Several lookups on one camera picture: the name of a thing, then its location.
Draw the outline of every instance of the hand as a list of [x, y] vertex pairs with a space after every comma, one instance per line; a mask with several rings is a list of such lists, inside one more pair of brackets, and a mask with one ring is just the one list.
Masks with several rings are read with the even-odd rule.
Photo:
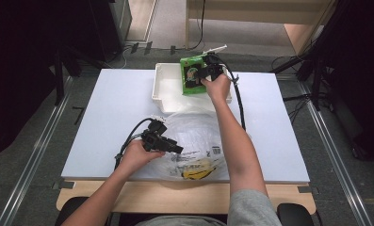
[[208, 81], [207, 79], [201, 79], [202, 84], [207, 88], [207, 94], [211, 98], [213, 104], [216, 102], [222, 102], [227, 99], [227, 95], [230, 92], [230, 79], [225, 75], [221, 74], [213, 82]]
[[142, 145], [142, 140], [132, 140], [130, 144], [128, 144], [127, 149], [125, 149], [122, 162], [117, 169], [121, 168], [122, 170], [126, 170], [130, 176], [135, 171], [148, 164], [150, 161], [165, 154], [161, 151], [151, 153], [146, 152]]

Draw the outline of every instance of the plastic bag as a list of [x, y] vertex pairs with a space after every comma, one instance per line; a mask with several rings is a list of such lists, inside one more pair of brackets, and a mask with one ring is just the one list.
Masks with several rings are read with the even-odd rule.
[[215, 179], [226, 168], [216, 113], [189, 108], [166, 118], [163, 134], [184, 148], [182, 153], [166, 153], [151, 162], [155, 174], [164, 180]]

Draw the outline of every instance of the white tray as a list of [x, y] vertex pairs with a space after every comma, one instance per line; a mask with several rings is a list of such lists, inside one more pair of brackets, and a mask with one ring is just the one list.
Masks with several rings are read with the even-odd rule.
[[[197, 106], [214, 111], [207, 93], [183, 95], [181, 65], [179, 63], [158, 63], [155, 68], [152, 100], [163, 113], [174, 113], [187, 106]], [[228, 93], [227, 103], [232, 101]]]

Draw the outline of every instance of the green package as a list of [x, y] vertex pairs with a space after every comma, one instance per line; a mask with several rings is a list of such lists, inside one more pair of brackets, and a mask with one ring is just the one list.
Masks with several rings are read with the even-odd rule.
[[202, 59], [203, 56], [204, 55], [180, 59], [183, 94], [206, 92], [206, 87], [201, 83], [201, 79], [196, 74], [199, 69], [205, 67], [205, 63]]

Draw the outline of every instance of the table surface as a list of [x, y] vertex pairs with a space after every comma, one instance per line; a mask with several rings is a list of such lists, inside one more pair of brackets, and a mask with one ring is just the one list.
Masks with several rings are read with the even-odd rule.
[[[308, 183], [309, 177], [272, 73], [239, 74], [248, 134], [267, 183]], [[102, 70], [89, 100], [61, 176], [66, 180], [104, 180], [135, 125], [152, 114], [163, 114], [152, 101], [154, 70]], [[237, 100], [230, 103], [240, 121]], [[149, 165], [133, 180], [156, 180]], [[227, 170], [209, 181], [227, 182]]]

